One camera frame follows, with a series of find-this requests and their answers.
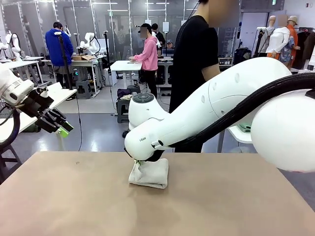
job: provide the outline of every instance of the black cap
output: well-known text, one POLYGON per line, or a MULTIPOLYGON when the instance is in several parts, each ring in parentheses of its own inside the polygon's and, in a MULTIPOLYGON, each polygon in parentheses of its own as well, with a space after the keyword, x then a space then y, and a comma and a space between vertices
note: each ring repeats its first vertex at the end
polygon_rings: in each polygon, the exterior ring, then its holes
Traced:
POLYGON ((144 24, 141 25, 141 28, 142 28, 142 27, 146 27, 149 32, 152 32, 152 27, 151 27, 149 24, 144 23, 144 24))

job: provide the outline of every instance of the person in blue jacket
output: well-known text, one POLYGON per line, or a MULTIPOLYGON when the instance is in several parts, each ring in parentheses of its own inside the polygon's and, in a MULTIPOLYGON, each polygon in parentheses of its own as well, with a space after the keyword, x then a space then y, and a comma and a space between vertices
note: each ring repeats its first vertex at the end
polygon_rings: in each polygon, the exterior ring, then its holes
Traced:
POLYGON ((65 55, 67 57, 67 63, 70 72, 70 81, 72 83, 73 75, 71 69, 71 56, 73 54, 73 46, 69 36, 65 34, 65 32, 63 31, 63 26, 60 22, 54 22, 53 29, 49 30, 46 33, 45 35, 46 45, 49 51, 50 60, 54 66, 54 72, 56 73, 57 82, 59 82, 63 88, 66 87, 67 89, 69 89, 70 86, 68 84, 65 66, 63 62, 63 53, 61 51, 61 45, 58 36, 55 35, 55 32, 59 31, 61 31, 61 36, 63 37, 63 46, 65 50, 65 55))

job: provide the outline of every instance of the pink hoodie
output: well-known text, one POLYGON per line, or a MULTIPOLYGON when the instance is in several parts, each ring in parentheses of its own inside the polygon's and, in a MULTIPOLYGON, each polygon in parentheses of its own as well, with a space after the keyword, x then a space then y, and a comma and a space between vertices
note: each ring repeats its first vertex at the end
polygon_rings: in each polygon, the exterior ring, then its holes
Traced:
POLYGON ((158 69, 158 52, 157 52, 156 37, 147 38, 144 41, 144 50, 140 55, 135 55, 134 58, 138 61, 142 61, 143 70, 157 70, 158 69))

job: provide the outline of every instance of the white towel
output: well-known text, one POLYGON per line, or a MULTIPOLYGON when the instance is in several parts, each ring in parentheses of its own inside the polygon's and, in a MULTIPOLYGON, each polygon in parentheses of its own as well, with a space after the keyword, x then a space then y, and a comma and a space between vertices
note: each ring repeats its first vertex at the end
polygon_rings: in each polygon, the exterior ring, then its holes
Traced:
POLYGON ((136 162, 129 176, 129 183, 165 189, 167 187, 168 160, 136 162))

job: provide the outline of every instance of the white hat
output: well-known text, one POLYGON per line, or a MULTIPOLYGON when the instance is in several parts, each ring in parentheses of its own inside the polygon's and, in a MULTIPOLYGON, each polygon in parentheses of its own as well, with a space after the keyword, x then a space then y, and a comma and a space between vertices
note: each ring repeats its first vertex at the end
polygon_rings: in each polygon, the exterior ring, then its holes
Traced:
POLYGON ((296 25, 298 25, 298 24, 297 24, 297 16, 290 16, 289 19, 288 19, 288 21, 293 21, 293 22, 296 23, 296 25))

